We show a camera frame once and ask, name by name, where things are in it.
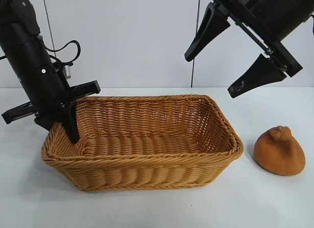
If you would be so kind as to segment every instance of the screw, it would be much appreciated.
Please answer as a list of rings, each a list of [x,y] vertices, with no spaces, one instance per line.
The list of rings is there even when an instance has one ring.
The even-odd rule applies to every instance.
[[[271,48],[267,48],[267,53],[271,55],[274,51]]]

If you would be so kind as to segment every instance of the orange object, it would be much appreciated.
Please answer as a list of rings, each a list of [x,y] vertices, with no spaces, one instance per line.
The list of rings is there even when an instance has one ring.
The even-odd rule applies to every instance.
[[[85,191],[204,186],[243,152],[208,96],[88,97],[77,112],[79,142],[56,123],[42,158]]]
[[[296,175],[305,167],[304,152],[289,127],[263,133],[255,144],[254,157],[261,167],[282,176]]]

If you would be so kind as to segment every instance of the orange soft toy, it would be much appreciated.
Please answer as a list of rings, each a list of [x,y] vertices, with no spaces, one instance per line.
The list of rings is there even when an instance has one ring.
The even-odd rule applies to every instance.
[[[282,176],[296,175],[305,167],[304,152],[289,127],[263,133],[255,144],[254,157],[261,167]]]

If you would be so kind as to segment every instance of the basket rim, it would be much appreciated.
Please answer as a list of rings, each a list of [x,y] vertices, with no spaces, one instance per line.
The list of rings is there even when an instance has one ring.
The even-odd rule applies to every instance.
[[[70,156],[70,157],[60,157],[56,154],[52,153],[50,151],[49,145],[53,143],[56,140],[56,134],[52,135],[52,132],[58,132],[61,130],[62,126],[60,123],[55,123],[50,130],[43,146],[42,146],[42,158],[46,163],[52,163],[58,162],[59,164],[70,165],[73,163],[81,163],[83,161],[85,162],[114,162],[116,160],[127,160],[127,161],[138,161],[138,160],[149,160],[149,159],[165,159],[168,161],[172,161],[173,159],[187,159],[187,158],[193,158],[193,159],[204,159],[204,161],[207,162],[217,162],[226,160],[226,158],[234,158],[233,160],[239,158],[243,153],[243,143],[238,137],[238,135],[235,133],[235,130],[232,128],[229,121],[226,119],[216,102],[210,98],[207,95],[198,95],[198,94],[188,94],[188,95],[166,95],[166,96],[89,96],[84,97],[82,99],[78,100],[78,104],[85,102],[85,101],[94,101],[94,99],[101,99],[102,101],[129,101],[132,99],[147,99],[151,101],[162,101],[165,99],[170,100],[176,100],[178,98],[184,98],[184,99],[203,99],[205,101],[208,101],[217,111],[213,111],[213,113],[220,118],[221,122],[224,124],[221,127],[223,127],[223,130],[231,133],[233,136],[232,139],[229,138],[229,140],[232,141],[232,150],[227,152],[218,152],[218,153],[167,153],[167,154],[132,154],[132,155],[102,155],[102,156]]]

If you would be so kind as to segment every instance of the wicker basket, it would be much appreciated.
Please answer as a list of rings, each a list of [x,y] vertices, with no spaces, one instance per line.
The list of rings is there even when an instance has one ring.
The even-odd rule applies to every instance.
[[[208,96],[87,97],[77,110],[79,142],[56,123],[42,158],[81,190],[204,186],[243,152]]]

